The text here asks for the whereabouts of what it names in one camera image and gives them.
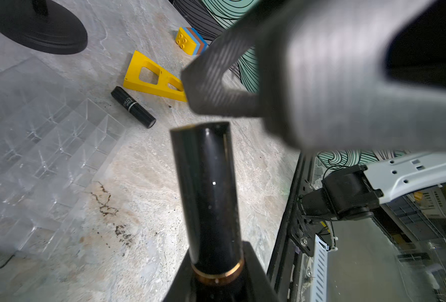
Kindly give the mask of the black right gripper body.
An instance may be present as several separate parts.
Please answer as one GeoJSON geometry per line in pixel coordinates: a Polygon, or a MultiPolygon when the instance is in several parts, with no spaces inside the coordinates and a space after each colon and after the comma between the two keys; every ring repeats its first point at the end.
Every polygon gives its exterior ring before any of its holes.
{"type": "Polygon", "coordinates": [[[446,1],[289,1],[255,49],[288,145],[446,151],[446,1]]]}

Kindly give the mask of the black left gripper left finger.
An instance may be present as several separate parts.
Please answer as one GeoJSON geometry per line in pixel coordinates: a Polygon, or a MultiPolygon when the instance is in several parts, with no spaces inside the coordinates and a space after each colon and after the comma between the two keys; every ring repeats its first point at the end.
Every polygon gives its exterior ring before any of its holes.
{"type": "Polygon", "coordinates": [[[195,273],[189,251],[187,251],[163,302],[190,302],[196,300],[195,273]]]}

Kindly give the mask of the black lipstick gold band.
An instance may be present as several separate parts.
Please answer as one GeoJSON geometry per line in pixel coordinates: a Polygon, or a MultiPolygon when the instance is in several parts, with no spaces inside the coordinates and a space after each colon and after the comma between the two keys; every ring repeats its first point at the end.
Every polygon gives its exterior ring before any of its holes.
{"type": "Polygon", "coordinates": [[[208,286],[244,268],[231,126],[212,122],[170,131],[189,240],[190,266],[208,286]]]}

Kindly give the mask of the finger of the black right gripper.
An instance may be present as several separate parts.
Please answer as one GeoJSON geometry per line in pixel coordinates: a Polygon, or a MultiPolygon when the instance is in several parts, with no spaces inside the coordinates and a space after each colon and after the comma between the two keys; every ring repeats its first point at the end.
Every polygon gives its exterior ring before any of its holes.
{"type": "Polygon", "coordinates": [[[261,52],[262,33],[261,25],[238,23],[182,71],[185,94],[194,113],[233,118],[267,116],[264,89],[268,69],[261,52]],[[252,46],[258,59],[259,91],[250,93],[225,86],[226,71],[252,46]]]}

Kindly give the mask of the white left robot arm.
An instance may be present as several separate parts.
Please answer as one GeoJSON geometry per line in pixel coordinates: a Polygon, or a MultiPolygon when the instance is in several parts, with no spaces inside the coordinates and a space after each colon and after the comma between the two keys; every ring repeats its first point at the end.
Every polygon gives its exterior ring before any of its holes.
{"type": "Polygon", "coordinates": [[[322,187],[300,155],[268,269],[241,238],[233,163],[179,165],[189,250],[166,301],[326,301],[333,221],[360,220],[401,196],[446,182],[446,154],[416,153],[346,167],[322,187]]]}

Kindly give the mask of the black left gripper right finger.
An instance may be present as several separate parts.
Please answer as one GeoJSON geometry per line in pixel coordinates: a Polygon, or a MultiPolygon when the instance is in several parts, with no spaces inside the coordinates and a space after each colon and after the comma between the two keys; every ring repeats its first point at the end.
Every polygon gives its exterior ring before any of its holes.
{"type": "Polygon", "coordinates": [[[249,242],[243,242],[244,298],[243,301],[278,301],[272,285],[249,242]]]}

